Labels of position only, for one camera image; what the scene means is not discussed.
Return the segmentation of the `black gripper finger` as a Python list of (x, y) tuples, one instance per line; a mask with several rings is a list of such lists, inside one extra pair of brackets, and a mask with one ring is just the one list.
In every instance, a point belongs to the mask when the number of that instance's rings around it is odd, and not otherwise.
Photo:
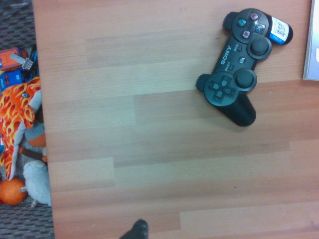
[(132, 228), (123, 234), (120, 239), (148, 239), (149, 238), (149, 225), (143, 220), (137, 220)]

